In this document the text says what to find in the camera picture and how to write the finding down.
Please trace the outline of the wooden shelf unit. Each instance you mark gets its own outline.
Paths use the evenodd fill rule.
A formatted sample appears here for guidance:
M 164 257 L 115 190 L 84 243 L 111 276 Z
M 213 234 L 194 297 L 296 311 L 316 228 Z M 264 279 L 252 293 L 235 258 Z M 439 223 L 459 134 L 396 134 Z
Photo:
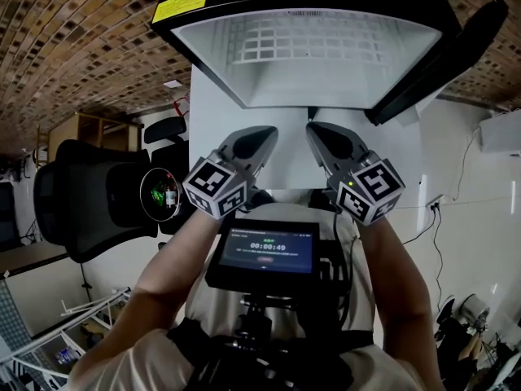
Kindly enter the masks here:
M 55 160 L 59 145 L 65 140 L 78 140 L 90 145 L 136 152 L 142 146 L 143 125 L 76 112 L 48 131 L 37 126 L 37 144 L 33 151 L 36 169 Z

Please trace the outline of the yellow fridge sticker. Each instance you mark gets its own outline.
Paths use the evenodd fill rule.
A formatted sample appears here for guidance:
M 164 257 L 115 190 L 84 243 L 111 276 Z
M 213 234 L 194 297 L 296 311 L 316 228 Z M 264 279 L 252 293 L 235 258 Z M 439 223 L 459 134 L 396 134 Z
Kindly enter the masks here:
M 160 2 L 155 10 L 152 23 L 155 24 L 171 17 L 201 9 L 206 0 L 166 0 Z

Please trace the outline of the grey desk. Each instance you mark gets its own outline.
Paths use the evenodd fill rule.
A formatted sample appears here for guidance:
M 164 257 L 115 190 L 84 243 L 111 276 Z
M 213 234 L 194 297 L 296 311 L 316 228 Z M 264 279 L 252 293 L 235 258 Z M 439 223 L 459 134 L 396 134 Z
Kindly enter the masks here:
M 64 246 L 42 241 L 0 253 L 0 280 L 54 263 L 68 256 Z

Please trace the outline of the white metal rack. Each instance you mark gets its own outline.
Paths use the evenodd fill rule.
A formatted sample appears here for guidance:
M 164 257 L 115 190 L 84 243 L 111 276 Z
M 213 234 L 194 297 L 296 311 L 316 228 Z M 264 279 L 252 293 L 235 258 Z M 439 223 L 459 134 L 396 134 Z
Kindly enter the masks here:
M 66 391 L 77 361 L 59 365 L 55 354 L 70 346 L 81 353 L 92 349 L 113 328 L 130 298 L 129 288 L 74 307 L 65 306 L 63 321 L 38 334 L 20 349 L 0 358 L 0 390 Z

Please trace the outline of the black mesh office chair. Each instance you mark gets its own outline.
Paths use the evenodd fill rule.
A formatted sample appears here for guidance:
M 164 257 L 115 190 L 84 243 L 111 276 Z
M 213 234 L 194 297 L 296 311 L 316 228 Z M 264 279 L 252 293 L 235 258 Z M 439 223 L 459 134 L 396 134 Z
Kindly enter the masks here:
M 185 132 L 184 118 L 175 116 L 143 127 L 136 152 L 63 141 L 55 160 L 36 172 L 33 205 L 44 239 L 85 263 L 132 239 L 174 234 L 194 211 L 182 190 Z M 167 222 L 149 218 L 140 200 L 142 178 L 156 167 L 172 173 L 182 190 L 180 213 Z

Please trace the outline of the plastic bottle with blue label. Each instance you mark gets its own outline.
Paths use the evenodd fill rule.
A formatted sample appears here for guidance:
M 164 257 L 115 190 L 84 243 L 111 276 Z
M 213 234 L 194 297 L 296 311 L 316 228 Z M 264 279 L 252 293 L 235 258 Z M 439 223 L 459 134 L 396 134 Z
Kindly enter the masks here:
M 67 346 L 55 354 L 55 359 L 59 365 L 70 365 L 81 357 L 81 353 L 76 349 Z

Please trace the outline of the white bucket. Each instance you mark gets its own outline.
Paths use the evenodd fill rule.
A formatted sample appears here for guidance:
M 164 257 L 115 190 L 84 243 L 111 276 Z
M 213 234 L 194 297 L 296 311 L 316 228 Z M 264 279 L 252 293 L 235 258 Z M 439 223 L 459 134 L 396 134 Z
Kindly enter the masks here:
M 459 314 L 476 330 L 483 331 L 487 324 L 490 307 L 476 294 L 469 295 L 459 307 Z

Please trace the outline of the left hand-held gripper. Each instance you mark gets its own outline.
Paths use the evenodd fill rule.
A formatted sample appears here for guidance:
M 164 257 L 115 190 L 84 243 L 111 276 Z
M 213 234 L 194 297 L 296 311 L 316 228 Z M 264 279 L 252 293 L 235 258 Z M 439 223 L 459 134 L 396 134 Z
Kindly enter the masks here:
M 255 176 L 278 142 L 275 126 L 252 126 L 230 134 L 207 157 L 200 157 L 183 181 L 187 199 L 215 220 L 244 206 Z

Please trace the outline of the chest-mounted monitor screen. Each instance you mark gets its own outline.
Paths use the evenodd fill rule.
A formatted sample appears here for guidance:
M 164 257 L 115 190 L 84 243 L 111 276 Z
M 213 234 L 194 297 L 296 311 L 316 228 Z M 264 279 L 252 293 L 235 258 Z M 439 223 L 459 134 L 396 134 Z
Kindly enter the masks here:
M 319 281 L 319 225 L 237 219 L 222 232 L 208 286 L 262 296 L 296 297 Z

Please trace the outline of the white box appliance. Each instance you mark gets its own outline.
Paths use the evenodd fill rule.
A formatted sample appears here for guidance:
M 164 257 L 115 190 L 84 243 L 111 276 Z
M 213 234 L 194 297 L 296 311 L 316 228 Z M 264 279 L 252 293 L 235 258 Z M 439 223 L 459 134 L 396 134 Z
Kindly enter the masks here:
M 521 108 L 481 121 L 479 131 L 482 152 L 521 155 Z

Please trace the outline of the person's left forearm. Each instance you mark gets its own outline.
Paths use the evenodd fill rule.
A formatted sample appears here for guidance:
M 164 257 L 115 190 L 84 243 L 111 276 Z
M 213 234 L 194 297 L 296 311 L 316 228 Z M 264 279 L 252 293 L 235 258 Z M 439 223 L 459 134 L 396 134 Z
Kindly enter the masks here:
M 155 329 L 170 329 L 203 269 L 221 221 L 196 211 L 152 258 L 125 307 L 133 342 Z

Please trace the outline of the black bag pile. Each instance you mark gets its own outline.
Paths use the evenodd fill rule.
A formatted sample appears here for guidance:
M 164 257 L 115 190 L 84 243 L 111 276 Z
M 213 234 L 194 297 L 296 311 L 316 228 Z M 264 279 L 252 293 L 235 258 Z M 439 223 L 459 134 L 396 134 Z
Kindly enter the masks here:
M 462 324 L 453 312 L 454 295 L 444 300 L 436 315 L 438 329 L 435 333 L 437 359 L 442 385 L 446 391 L 465 391 L 471 378 L 477 373 L 477 362 L 484 346 L 478 331 L 470 336 L 468 326 Z

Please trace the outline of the black fridge door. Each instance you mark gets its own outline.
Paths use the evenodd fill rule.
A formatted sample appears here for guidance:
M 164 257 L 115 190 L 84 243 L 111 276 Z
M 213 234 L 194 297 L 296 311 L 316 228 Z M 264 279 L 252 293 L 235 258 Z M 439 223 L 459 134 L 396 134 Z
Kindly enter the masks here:
M 374 108 L 365 110 L 373 125 L 382 125 L 472 68 L 493 43 L 508 16 L 504 0 L 482 6 L 465 28 L 435 52 L 427 62 L 416 65 Z

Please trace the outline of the white table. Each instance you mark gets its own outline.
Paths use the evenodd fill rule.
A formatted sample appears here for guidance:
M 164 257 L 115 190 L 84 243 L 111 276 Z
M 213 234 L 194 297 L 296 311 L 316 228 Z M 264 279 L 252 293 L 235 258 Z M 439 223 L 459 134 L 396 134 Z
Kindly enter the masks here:
M 315 119 L 353 130 L 369 149 L 389 159 L 405 183 L 398 207 L 418 206 L 424 188 L 419 123 L 402 125 L 392 119 L 375 126 L 361 111 L 337 108 L 322 108 Z M 243 109 L 199 69 L 193 68 L 188 121 L 192 165 L 218 148 L 232 132 L 250 126 L 272 125 L 278 129 L 278 141 L 256 180 L 257 186 L 277 190 L 326 185 L 325 173 L 317 165 L 306 139 L 306 108 Z

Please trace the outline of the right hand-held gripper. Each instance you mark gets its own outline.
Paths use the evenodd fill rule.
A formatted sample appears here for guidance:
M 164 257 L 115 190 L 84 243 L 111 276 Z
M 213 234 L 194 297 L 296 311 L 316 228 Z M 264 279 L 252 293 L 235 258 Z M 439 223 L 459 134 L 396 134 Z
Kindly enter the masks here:
M 387 159 L 369 150 L 352 130 L 323 121 L 306 125 L 306 137 L 327 177 L 328 196 L 364 226 L 392 211 L 405 184 Z M 335 163 L 347 164 L 337 169 Z

